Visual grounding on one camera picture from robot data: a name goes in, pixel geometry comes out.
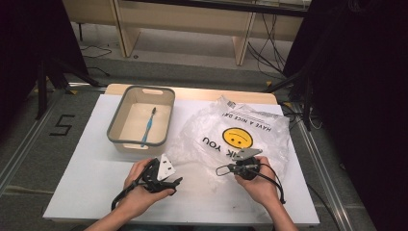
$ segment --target person's left hand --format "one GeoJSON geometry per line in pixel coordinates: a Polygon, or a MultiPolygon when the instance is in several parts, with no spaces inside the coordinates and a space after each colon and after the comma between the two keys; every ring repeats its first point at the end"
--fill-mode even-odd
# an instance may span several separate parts
{"type": "MultiPolygon", "coordinates": [[[[138,178],[144,167],[151,160],[152,159],[145,159],[133,164],[129,175],[125,180],[124,189],[131,185],[136,178],[138,178]]],[[[123,213],[123,215],[128,219],[132,219],[143,214],[156,201],[164,199],[173,193],[173,189],[152,193],[147,191],[144,186],[136,186],[118,203],[116,209],[120,210],[121,213],[123,213]]]]}

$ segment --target gray floor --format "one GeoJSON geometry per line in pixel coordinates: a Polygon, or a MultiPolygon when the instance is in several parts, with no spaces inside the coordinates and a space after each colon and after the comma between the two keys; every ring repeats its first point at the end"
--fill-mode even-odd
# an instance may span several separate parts
{"type": "MultiPolygon", "coordinates": [[[[78,38],[78,27],[74,23],[72,26],[78,38]]],[[[85,24],[83,30],[84,41],[79,41],[82,48],[96,45],[112,50],[112,53],[97,59],[85,58],[87,66],[97,66],[111,74],[108,77],[99,70],[90,69],[89,73],[102,83],[260,91],[267,85],[267,81],[276,83],[280,77],[270,68],[258,65],[249,54],[246,55],[242,66],[236,66],[232,40],[229,37],[144,30],[132,56],[123,58],[118,47],[115,28],[85,24]],[[259,68],[273,77],[263,74],[259,68]]],[[[264,42],[261,39],[251,41],[257,49],[261,49],[264,42]]],[[[284,56],[289,53],[291,45],[290,42],[278,41],[279,50],[284,56]]],[[[105,52],[89,48],[84,50],[83,54],[93,57],[105,52]]],[[[270,46],[265,48],[264,55],[273,60],[270,46]]],[[[75,77],[68,78],[71,82],[81,82],[75,77]]],[[[275,95],[278,100],[286,101],[288,91],[289,89],[283,89],[275,95]]],[[[24,189],[12,191],[9,188],[0,197],[0,230],[72,230],[79,225],[45,220],[42,213],[52,196],[52,191],[56,189],[64,174],[64,169],[87,124],[92,105],[99,94],[98,91],[80,90],[76,94],[63,95],[10,183],[10,186],[24,189]],[[65,137],[49,136],[50,133],[60,132],[55,124],[61,115],[75,115],[66,118],[70,119],[71,130],[65,137]]],[[[32,92],[15,117],[10,130],[5,133],[8,135],[0,139],[0,169],[9,162],[35,122],[37,104],[37,94],[32,92]]],[[[315,163],[298,125],[291,124],[293,127],[291,136],[303,174],[307,183],[323,197],[325,203],[328,203],[327,192],[320,182],[315,163]]],[[[324,130],[324,125],[321,129],[313,129],[311,134],[352,227],[354,230],[375,230],[346,171],[339,167],[341,161],[324,130]]],[[[313,192],[311,196],[321,224],[302,230],[336,230],[336,225],[323,203],[313,192]]]]}

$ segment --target beige plastic basket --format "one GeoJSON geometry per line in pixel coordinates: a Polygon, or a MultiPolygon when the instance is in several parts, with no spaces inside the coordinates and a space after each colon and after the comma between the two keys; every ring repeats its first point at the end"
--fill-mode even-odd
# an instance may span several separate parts
{"type": "Polygon", "coordinates": [[[175,92],[167,88],[131,86],[123,94],[108,128],[108,139],[120,152],[162,154],[167,139],[175,92]],[[152,124],[142,142],[147,123],[152,124]]]}

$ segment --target black clamp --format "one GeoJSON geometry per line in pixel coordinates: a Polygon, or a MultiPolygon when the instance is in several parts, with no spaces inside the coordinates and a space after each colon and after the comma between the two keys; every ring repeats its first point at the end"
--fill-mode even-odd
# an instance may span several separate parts
{"type": "Polygon", "coordinates": [[[232,160],[235,161],[235,164],[229,164],[227,166],[218,167],[216,169],[216,174],[218,176],[228,174],[233,172],[234,175],[239,175],[244,180],[252,180],[256,176],[260,176],[266,180],[268,180],[271,184],[275,185],[279,192],[282,204],[285,204],[286,201],[284,199],[284,192],[282,188],[282,184],[279,180],[279,177],[276,175],[276,172],[273,170],[272,167],[261,164],[254,156],[261,153],[262,149],[255,149],[255,148],[243,148],[241,149],[236,155],[232,157],[232,160]],[[274,181],[273,179],[265,176],[260,172],[261,166],[268,167],[273,174],[275,175],[278,182],[274,181]]]}
{"type": "Polygon", "coordinates": [[[173,182],[165,182],[167,179],[160,179],[161,176],[159,176],[159,168],[160,168],[160,161],[156,158],[152,160],[149,165],[148,169],[143,173],[141,179],[143,182],[146,184],[144,186],[145,189],[147,189],[151,193],[158,193],[166,189],[174,189],[174,193],[176,193],[176,186],[180,185],[180,182],[183,180],[183,177],[178,178],[177,180],[173,182]]]}
{"type": "Polygon", "coordinates": [[[138,185],[143,185],[144,188],[151,193],[158,193],[166,189],[174,189],[174,193],[172,194],[174,195],[177,192],[176,187],[180,185],[183,177],[180,177],[173,182],[165,182],[168,176],[173,173],[175,173],[175,169],[171,165],[171,161],[166,157],[166,154],[161,156],[160,161],[157,158],[151,160],[144,167],[138,178],[115,197],[112,202],[111,210],[113,210],[116,207],[116,204],[138,185]]]}

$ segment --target person's right hand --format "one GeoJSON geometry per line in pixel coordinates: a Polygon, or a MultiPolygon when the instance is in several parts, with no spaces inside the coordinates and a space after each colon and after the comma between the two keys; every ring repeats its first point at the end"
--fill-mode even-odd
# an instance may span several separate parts
{"type": "MultiPolygon", "coordinates": [[[[255,157],[261,164],[268,165],[268,158],[265,156],[255,157]]],[[[266,166],[261,165],[260,173],[269,177],[272,180],[275,180],[275,174],[271,169],[266,166]]],[[[239,175],[235,175],[237,182],[243,186],[244,189],[249,193],[253,200],[266,206],[267,202],[278,201],[278,192],[276,186],[271,184],[267,179],[264,179],[261,176],[256,176],[252,180],[244,180],[239,175]]]]}

